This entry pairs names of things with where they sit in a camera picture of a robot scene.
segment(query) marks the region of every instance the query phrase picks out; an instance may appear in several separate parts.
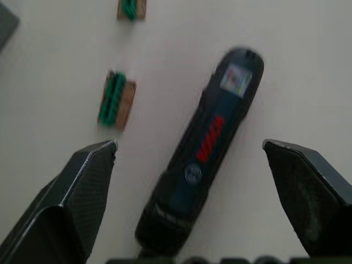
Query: cordless screwdriver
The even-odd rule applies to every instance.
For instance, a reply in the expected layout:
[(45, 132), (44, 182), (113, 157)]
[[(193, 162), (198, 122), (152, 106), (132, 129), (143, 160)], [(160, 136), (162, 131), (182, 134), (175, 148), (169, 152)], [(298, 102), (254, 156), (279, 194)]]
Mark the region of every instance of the cordless screwdriver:
[(247, 48), (229, 51), (217, 66), (137, 225), (141, 257), (174, 256), (182, 248), (263, 70), (262, 58)]

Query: red bosch logo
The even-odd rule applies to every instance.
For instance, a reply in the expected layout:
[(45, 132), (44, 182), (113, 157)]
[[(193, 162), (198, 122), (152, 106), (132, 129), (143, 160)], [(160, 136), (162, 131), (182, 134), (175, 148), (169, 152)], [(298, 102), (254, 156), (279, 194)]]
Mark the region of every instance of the red bosch logo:
[(225, 124), (225, 119), (220, 115), (216, 115), (213, 122), (209, 127), (208, 133), (205, 135), (200, 149), (197, 151), (197, 160), (206, 164), (211, 156), (214, 148), (217, 145), (217, 140), (221, 135), (222, 129)]

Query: wooden block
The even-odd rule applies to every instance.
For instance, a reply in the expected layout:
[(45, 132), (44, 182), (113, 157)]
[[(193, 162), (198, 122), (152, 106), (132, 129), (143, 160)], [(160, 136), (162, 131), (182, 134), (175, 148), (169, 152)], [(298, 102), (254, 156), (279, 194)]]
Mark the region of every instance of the wooden block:
[[(101, 110), (103, 103), (105, 101), (105, 98), (106, 98), (105, 94), (106, 94), (106, 88), (107, 88), (108, 81), (110, 78), (113, 78), (113, 77), (114, 77), (114, 72), (109, 71), (109, 73), (106, 77), (106, 81), (105, 81), (104, 92), (103, 92), (102, 100), (100, 103), (100, 110)], [(136, 83), (128, 80), (125, 84), (125, 87), (122, 92), (121, 100), (119, 102), (119, 108), (118, 108), (118, 112), (116, 115), (116, 121), (115, 121), (116, 128), (121, 129), (121, 130), (123, 130), (125, 128), (125, 126), (127, 124), (128, 116), (131, 111), (131, 107), (132, 107), (135, 93), (136, 93)]]
[[(122, 0), (119, 0), (117, 7), (117, 18), (128, 19), (127, 16), (122, 12)], [(137, 19), (145, 19), (147, 10), (147, 0), (136, 0), (137, 1)]]
[(115, 127), (124, 129), (131, 111), (133, 98), (136, 93), (136, 83), (127, 81), (122, 93), (119, 111), (116, 117)]

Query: white surface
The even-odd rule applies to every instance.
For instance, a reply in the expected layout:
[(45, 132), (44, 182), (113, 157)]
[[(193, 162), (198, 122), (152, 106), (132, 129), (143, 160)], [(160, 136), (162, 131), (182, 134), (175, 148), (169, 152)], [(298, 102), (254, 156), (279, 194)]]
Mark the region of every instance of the white surface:
[[(8, 0), (21, 17), (0, 55), (0, 240), (70, 155), (119, 142), (89, 263), (133, 257), (134, 229), (221, 56), (265, 59), (250, 112), (180, 259), (306, 255), (281, 208), (262, 140), (320, 151), (352, 180), (351, 1), (148, 0), (147, 19), (117, 22), (116, 0)], [(109, 68), (137, 93), (123, 134), (96, 125)]]

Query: green connector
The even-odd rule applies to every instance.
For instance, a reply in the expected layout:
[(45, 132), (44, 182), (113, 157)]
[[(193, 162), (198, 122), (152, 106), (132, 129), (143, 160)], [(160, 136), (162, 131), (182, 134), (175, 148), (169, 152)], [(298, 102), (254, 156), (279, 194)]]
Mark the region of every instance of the green connector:
[(137, 1), (122, 0), (122, 11), (129, 20), (134, 21), (137, 18)]
[(102, 124), (107, 126), (113, 126), (115, 124), (126, 81), (126, 77), (122, 73), (115, 73), (114, 77), (108, 80), (105, 100), (99, 113), (99, 119)]

